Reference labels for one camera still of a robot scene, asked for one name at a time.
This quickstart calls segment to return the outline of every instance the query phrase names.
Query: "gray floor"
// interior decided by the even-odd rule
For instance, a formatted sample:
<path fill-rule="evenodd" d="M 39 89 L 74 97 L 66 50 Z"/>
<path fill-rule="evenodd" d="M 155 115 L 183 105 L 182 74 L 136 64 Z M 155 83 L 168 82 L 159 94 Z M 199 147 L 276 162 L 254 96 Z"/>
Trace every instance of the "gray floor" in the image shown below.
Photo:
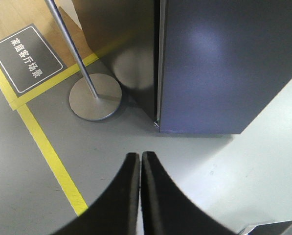
<path fill-rule="evenodd" d="M 90 72 L 107 71 L 98 61 Z M 247 224 L 292 219 L 292 81 L 241 135 L 200 136 L 158 133 L 126 94 L 111 118 L 82 120 L 68 105 L 78 78 L 28 106 L 88 204 L 110 183 L 126 153 L 151 150 L 194 203 L 235 232 Z M 0 92 L 0 234 L 47 234 L 75 216 Z"/>

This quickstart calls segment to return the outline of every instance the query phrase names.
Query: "round metal base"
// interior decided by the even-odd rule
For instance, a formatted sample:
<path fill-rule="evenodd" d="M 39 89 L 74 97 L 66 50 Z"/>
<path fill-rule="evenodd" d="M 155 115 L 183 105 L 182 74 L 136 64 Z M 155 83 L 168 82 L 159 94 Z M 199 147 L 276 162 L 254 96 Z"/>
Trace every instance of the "round metal base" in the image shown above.
<path fill-rule="evenodd" d="M 86 120 L 98 121 L 111 116 L 120 106 L 122 90 L 119 83 L 111 76 L 90 74 L 98 98 L 95 98 L 84 78 L 78 80 L 69 94 L 69 104 L 73 112 Z"/>

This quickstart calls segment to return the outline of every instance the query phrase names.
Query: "metal object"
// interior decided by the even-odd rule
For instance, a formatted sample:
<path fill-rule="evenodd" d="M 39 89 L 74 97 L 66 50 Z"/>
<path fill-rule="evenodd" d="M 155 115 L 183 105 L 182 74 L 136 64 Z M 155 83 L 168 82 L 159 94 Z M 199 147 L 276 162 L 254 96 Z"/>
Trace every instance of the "metal object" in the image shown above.
<path fill-rule="evenodd" d="M 69 101 L 76 115 L 86 120 L 102 120 L 112 115 L 120 105 L 122 90 L 111 76 L 89 75 L 54 0 L 45 0 L 67 45 L 83 75 L 71 90 Z"/>
<path fill-rule="evenodd" d="M 87 43 L 138 105 L 156 120 L 154 12 L 158 0 L 73 0 Z"/>
<path fill-rule="evenodd" d="M 240 235 L 292 235 L 292 220 L 246 227 Z"/>
<path fill-rule="evenodd" d="M 69 103 L 74 113 L 86 120 L 102 120 L 112 115 L 120 105 L 122 91 L 111 76 L 97 73 L 90 78 L 95 84 L 99 98 L 92 98 L 84 78 L 78 80 L 69 94 Z"/>

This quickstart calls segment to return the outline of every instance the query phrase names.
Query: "sign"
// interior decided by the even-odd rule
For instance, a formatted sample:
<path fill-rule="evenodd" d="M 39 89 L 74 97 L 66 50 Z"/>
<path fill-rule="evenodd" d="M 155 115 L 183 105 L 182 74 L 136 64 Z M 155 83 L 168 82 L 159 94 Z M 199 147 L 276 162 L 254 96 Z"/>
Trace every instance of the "sign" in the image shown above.
<path fill-rule="evenodd" d="M 0 67 L 19 95 L 66 68 L 34 24 L 0 41 Z"/>

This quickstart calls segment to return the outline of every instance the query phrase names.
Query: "yellow floor line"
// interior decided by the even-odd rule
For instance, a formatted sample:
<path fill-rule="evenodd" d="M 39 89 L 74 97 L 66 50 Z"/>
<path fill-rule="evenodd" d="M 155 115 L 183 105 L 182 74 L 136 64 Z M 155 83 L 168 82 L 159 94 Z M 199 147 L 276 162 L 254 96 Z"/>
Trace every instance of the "yellow floor line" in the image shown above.
<path fill-rule="evenodd" d="M 8 101 L 8 103 L 12 102 L 17 98 L 17 95 L 13 91 L 10 83 L 4 76 L 3 72 L 0 69 L 0 90 L 2 91 L 5 99 Z"/>
<path fill-rule="evenodd" d="M 8 83 L 1 69 L 0 69 L 0 89 L 9 103 L 10 101 L 15 100 L 17 98 L 15 92 Z M 60 184 L 68 201 L 71 203 L 76 214 L 80 215 L 88 208 L 88 206 L 84 201 L 84 198 L 82 197 L 81 193 L 77 189 L 75 183 L 68 174 L 67 170 L 65 169 L 64 165 L 62 164 L 59 156 L 53 149 L 51 143 L 47 139 L 45 133 L 43 132 L 39 123 L 36 121 L 35 117 L 31 113 L 28 106 L 26 104 L 23 104 L 20 107 L 18 107 L 17 110 L 23 122 L 27 126 L 30 134 L 35 140 L 37 146 L 39 147 L 41 153 L 43 154 L 45 160 L 47 161 L 49 167 L 51 168 L 58 183 Z"/>
<path fill-rule="evenodd" d="M 43 156 L 45 157 L 45 160 L 47 161 L 53 174 L 57 178 L 63 192 L 71 203 L 76 214 L 82 214 L 88 208 L 88 206 L 84 201 L 81 193 L 75 186 L 74 182 L 72 181 L 67 170 L 63 166 L 59 156 L 51 146 L 51 143 L 49 142 L 40 125 L 36 121 L 35 117 L 33 116 L 26 104 L 19 107 L 17 111 L 20 114 L 23 122 L 27 126 L 30 134 L 34 138 Z"/>

